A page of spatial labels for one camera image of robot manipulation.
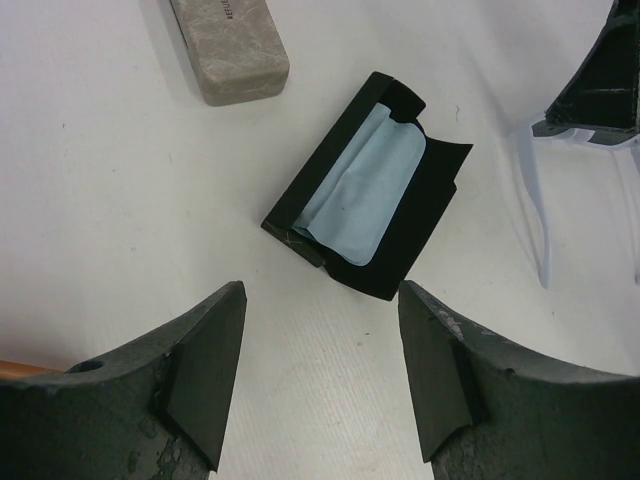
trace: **hole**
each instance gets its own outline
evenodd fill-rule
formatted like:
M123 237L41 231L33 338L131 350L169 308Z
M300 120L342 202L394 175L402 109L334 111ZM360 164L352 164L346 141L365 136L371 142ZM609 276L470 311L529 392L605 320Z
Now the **hole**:
M74 365L67 373L83 373L98 370L104 366L104 362L99 360L87 360L86 362Z

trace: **wooden handle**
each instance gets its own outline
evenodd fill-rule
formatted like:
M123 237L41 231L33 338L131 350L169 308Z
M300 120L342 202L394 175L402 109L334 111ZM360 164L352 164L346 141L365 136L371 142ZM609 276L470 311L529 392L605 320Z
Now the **wooden handle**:
M0 361L0 378L4 380L15 380L17 378L33 377L44 373L62 373L49 368L32 367L31 365L20 365L19 363Z

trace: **light blue cleaning cloth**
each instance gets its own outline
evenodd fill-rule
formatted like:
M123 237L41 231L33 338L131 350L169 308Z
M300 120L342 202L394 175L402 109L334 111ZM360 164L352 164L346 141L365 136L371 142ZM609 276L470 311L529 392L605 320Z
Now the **light blue cleaning cloth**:
M293 225L353 265L373 258L427 146L390 113L376 104Z

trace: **black plastic part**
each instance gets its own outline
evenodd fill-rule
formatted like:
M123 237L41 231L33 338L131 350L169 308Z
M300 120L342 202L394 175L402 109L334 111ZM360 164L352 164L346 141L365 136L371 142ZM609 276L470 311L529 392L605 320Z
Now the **black plastic part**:
M640 379L524 348L412 282L400 328L436 480L640 478Z
M368 295L391 300L453 198L455 176L472 145L427 137L425 154L368 265L355 266L292 229L377 103L389 107L396 122L413 123L423 131L417 116L425 103L392 77L373 73L273 207L262 228L314 266L324 267L335 280Z
M617 145L640 134L640 0L616 0L593 49L546 112L535 136L594 130L590 143Z
M0 381L0 478L204 480L216 470L246 297L197 307L64 375Z

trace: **white table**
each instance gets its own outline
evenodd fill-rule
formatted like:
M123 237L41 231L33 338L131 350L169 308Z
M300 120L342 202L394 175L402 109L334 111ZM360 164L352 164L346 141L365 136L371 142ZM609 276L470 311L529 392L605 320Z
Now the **white table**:
M530 348L640 373L630 157L540 154L547 291L520 241L504 142L570 79L609 1L269 6L291 60L285 91L212 108L167 0L0 4L0 358L67 368L241 279L249 307L217 478L431 478L396 303L348 290L259 228L379 70L424 98L430 136L476 145L409 278Z

